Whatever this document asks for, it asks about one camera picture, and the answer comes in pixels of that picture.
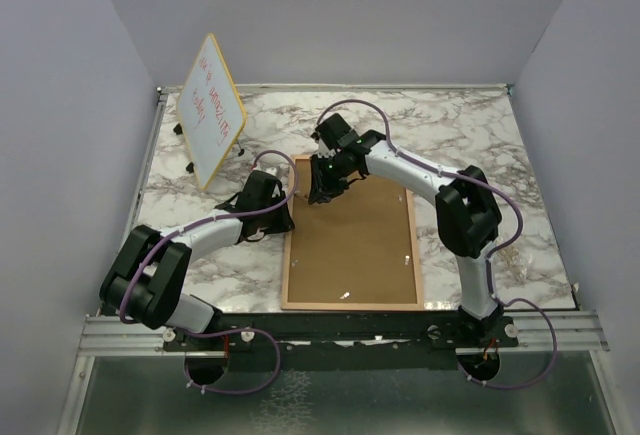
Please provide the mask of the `pink picture frame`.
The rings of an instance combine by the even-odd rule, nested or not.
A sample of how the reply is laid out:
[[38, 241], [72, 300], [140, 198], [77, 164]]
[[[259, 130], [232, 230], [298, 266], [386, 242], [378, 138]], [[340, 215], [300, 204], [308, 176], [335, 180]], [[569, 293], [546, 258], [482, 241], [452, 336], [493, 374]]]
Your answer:
[[[309, 194], [310, 161], [294, 158], [296, 193]], [[413, 195], [370, 176], [328, 204], [289, 202], [284, 310], [412, 311], [424, 307]], [[340, 296], [350, 292], [341, 300]]]

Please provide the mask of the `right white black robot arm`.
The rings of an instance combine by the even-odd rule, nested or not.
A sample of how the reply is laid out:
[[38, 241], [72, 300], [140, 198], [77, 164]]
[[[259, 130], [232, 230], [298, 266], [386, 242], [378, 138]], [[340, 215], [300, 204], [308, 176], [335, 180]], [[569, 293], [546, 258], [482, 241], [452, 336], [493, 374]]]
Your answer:
[[437, 168], [394, 146], [385, 134], [358, 134], [338, 113], [321, 121], [312, 138], [318, 150], [310, 158], [308, 202], [324, 204], [342, 195], [355, 182], [353, 174], [391, 180], [425, 199], [436, 209], [440, 241], [456, 256], [459, 335], [472, 346], [491, 339], [503, 309], [490, 294], [493, 276], [486, 257], [495, 247], [502, 214], [482, 170]]

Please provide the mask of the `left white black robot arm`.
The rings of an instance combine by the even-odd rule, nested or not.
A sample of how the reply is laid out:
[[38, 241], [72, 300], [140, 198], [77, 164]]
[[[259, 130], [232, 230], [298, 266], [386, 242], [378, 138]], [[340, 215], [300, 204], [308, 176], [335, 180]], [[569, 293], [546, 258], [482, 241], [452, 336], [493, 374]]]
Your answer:
[[221, 311], [183, 292], [189, 265], [222, 248], [292, 231], [285, 198], [277, 177], [254, 170], [240, 192], [203, 220], [163, 232], [135, 227], [100, 287], [100, 300], [135, 323], [180, 329], [195, 347], [214, 347]]

